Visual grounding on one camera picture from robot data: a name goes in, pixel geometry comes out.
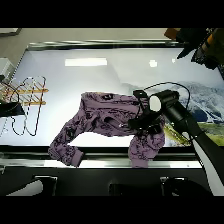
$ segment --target crumpled garment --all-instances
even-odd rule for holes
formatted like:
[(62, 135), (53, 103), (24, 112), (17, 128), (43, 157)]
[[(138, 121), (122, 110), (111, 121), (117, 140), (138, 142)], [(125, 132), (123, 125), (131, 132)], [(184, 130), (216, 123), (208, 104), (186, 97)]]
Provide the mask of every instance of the crumpled garment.
[(128, 155), (132, 167), (148, 167), (163, 147), (165, 136), (163, 127), (165, 119), (160, 116), (162, 132), (151, 135), (143, 131), (130, 130), (128, 120), (136, 117), (139, 102), (134, 96), (112, 93), (87, 92), (81, 95), (78, 113), (61, 129), (48, 149), (52, 159), (59, 160), (67, 166), (79, 166), (83, 152), (68, 143), (84, 132), (98, 133), (107, 137), (135, 135), (130, 143)]

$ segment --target floor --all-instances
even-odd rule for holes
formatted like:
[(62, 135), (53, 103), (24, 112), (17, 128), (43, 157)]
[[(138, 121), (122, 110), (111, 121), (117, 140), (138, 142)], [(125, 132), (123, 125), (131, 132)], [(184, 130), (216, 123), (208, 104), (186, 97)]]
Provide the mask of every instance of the floor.
[(22, 28), (19, 35), (0, 37), (0, 58), (19, 62), (29, 43), (73, 40), (167, 39), (167, 28)]

